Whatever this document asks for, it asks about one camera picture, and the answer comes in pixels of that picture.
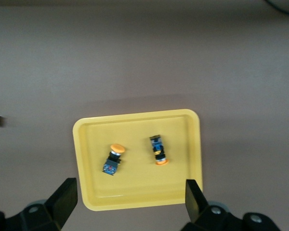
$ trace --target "silver bolt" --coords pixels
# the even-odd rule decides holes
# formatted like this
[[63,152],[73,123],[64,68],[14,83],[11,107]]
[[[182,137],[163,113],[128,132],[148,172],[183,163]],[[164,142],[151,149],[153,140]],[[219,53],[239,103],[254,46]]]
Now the silver bolt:
[[29,213],[34,213],[38,210],[39,208],[38,207],[32,207],[29,209]]
[[262,222],[261,218],[258,215],[251,215],[250,219],[252,221],[256,222],[256,223],[261,223]]
[[211,208],[212,213],[214,214],[221,214],[221,210],[218,207],[213,207]]

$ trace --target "gray background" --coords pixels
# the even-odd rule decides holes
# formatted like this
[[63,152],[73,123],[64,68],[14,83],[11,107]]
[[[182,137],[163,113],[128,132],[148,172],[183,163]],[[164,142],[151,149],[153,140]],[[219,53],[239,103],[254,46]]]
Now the gray background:
[[[289,16],[261,0],[69,2],[0,7],[0,210],[78,177],[78,119],[190,108],[207,199],[289,230]],[[184,205],[93,212],[79,196],[63,230],[187,221]]]

